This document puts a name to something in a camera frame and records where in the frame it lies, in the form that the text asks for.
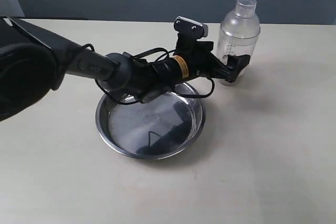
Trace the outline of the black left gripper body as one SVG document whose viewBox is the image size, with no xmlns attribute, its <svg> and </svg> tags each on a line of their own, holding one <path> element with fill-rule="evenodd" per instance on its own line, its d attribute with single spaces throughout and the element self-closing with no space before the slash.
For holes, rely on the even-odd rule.
<svg viewBox="0 0 336 224">
<path fill-rule="evenodd" d="M 212 54 L 213 48 L 212 41 L 187 41 L 183 58 L 187 62 L 190 78 L 208 77 L 230 80 L 230 69 Z"/>
</svg>

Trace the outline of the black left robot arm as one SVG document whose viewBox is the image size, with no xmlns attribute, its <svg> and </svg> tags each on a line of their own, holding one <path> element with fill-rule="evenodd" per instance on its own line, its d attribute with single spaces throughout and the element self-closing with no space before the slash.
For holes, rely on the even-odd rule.
<svg viewBox="0 0 336 224">
<path fill-rule="evenodd" d="M 176 47 L 161 60 L 148 62 L 154 48 L 138 55 L 100 55 L 93 45 L 79 45 L 22 19 L 1 19 L 1 120 L 8 119 L 57 90 L 65 75 L 93 79 L 110 95 L 120 91 L 135 102 L 149 103 L 178 84 L 204 77 L 235 82 L 250 55 L 229 56 L 223 64 L 205 41 L 207 26 L 178 17 Z"/>
</svg>

